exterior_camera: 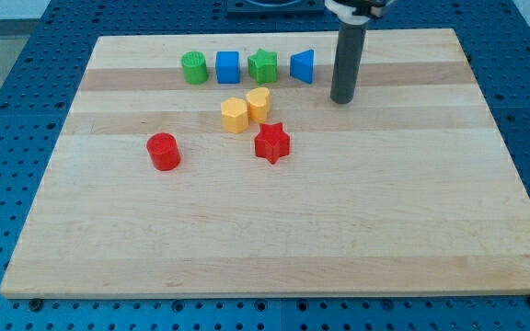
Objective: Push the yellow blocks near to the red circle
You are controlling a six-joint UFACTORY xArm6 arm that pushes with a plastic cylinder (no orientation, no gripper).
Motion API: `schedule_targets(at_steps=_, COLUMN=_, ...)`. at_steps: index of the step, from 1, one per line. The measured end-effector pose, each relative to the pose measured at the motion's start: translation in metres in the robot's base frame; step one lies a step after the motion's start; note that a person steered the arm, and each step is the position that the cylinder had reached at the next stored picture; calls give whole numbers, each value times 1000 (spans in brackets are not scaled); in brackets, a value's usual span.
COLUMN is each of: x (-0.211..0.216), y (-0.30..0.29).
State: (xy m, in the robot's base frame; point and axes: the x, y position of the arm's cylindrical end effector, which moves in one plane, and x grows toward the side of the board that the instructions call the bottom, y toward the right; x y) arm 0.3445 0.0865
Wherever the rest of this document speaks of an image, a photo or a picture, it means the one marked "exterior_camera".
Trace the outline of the white and black rod mount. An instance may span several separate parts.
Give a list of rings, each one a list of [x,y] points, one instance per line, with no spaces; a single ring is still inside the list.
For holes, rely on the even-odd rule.
[[[346,24],[365,24],[383,17],[397,0],[325,0],[325,8]]]

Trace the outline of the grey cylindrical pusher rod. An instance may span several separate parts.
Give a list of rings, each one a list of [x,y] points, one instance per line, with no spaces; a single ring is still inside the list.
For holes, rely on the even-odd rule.
[[[368,24],[340,23],[330,98],[337,104],[348,104],[354,98]]]

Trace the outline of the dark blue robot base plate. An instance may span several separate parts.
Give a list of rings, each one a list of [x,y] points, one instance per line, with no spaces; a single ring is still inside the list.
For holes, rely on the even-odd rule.
[[[323,14],[323,0],[226,0],[228,17],[251,15]]]

